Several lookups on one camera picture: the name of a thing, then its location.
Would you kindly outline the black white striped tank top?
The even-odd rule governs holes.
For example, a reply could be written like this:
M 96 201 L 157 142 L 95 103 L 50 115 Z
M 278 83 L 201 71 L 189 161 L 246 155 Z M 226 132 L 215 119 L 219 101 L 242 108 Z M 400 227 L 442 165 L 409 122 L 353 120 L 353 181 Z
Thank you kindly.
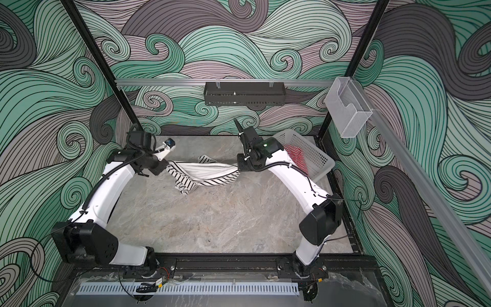
M 234 183 L 240 171 L 237 165 L 228 165 L 202 155 L 198 162 L 170 161 L 166 171 L 175 179 L 175 188 L 189 194 L 198 187 L 223 186 Z

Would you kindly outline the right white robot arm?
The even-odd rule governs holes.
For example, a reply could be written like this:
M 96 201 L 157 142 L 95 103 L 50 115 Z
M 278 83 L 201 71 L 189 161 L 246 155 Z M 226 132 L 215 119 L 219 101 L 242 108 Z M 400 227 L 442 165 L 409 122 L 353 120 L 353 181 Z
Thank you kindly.
M 318 187 L 291 159 L 275 138 L 263 139 L 253 127 L 235 118 L 243 153 L 237 156 L 241 171 L 270 171 L 297 199 L 306 216 L 299 224 L 302 240 L 294 253 L 295 264 L 307 268 L 318 258 L 325 243 L 341 225 L 343 200 Z

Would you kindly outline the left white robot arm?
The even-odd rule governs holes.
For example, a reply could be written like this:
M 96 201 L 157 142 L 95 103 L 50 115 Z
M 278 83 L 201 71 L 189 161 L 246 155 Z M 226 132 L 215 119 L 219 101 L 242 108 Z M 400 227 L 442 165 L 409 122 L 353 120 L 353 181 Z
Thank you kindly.
M 126 185 L 144 170 L 160 175 L 168 166 L 166 156 L 174 148 L 171 138 L 157 145 L 155 135 L 130 128 L 126 146 L 111 152 L 101 178 L 77 212 L 53 226 L 51 237 L 63 262 L 157 268 L 153 248 L 121 243 L 106 227 Z

